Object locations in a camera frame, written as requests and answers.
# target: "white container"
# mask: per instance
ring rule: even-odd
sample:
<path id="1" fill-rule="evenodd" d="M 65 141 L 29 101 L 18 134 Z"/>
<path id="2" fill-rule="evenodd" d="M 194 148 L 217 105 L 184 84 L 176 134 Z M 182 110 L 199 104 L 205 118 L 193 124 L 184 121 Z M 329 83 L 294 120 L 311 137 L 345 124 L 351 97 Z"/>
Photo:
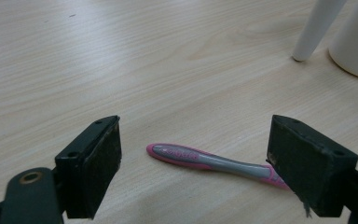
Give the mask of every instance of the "white container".
<path id="1" fill-rule="evenodd" d="M 316 49 L 346 0 L 318 0 L 295 47 L 293 58 L 304 61 Z M 332 59 L 358 76 L 358 3 L 329 47 Z"/>

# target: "pink toothbrush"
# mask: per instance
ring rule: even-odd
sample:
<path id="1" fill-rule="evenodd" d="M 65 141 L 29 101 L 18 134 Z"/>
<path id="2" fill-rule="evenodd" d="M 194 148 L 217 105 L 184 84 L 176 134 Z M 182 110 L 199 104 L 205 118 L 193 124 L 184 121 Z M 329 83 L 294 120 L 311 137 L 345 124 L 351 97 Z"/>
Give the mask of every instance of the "pink toothbrush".
<path id="1" fill-rule="evenodd" d="M 246 177 L 254 177 L 271 185 L 289 189 L 270 165 L 257 165 L 233 161 L 191 147 L 155 143 L 146 147 L 147 153 L 156 159 L 176 165 L 204 170 L 215 170 Z"/>

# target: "wooden table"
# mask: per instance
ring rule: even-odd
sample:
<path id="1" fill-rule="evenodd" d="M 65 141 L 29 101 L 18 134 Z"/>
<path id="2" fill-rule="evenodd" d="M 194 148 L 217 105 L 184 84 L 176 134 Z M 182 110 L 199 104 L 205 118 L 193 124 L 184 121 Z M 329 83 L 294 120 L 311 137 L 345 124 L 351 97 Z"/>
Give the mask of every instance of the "wooden table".
<path id="1" fill-rule="evenodd" d="M 273 114 L 358 154 L 358 77 L 327 47 L 291 53 L 310 0 L 0 1 L 0 201 L 7 181 L 54 156 L 96 119 L 119 115 L 123 159 L 94 221 L 347 223 L 306 219 L 297 196 L 236 175 L 150 158 L 197 147 L 265 163 Z"/>

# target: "toothbrush handle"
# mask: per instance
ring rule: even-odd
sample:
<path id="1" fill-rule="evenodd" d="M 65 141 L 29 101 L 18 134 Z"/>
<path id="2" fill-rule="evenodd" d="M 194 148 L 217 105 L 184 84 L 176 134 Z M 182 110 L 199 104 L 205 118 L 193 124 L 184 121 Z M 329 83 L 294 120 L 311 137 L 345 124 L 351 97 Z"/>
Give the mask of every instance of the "toothbrush handle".
<path id="1" fill-rule="evenodd" d="M 255 177 L 269 184 L 288 189 L 270 165 L 233 161 L 195 148 L 173 144 L 151 144 L 147 146 L 146 150 L 150 156 L 161 161 L 191 168 Z"/>

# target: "screw hole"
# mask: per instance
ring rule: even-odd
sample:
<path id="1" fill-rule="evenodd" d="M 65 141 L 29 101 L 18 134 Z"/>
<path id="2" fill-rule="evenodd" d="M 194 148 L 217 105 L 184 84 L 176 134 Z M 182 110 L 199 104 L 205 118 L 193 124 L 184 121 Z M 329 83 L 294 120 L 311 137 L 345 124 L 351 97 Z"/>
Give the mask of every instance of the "screw hole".
<path id="1" fill-rule="evenodd" d="M 338 155 L 338 156 L 343 156 L 343 155 L 345 155 L 343 152 L 338 151 L 338 150 L 335 150 L 335 151 L 334 151 L 334 154 L 336 154 L 336 155 Z"/>
<path id="2" fill-rule="evenodd" d="M 31 184 L 38 181 L 42 177 L 42 173 L 40 172 L 31 172 L 26 175 L 23 175 L 20 179 L 21 184 Z"/>
<path id="3" fill-rule="evenodd" d="M 70 152 L 70 153 L 68 153 L 68 157 L 70 157 L 70 158 L 77 157 L 78 155 L 79 155 L 78 152 Z"/>

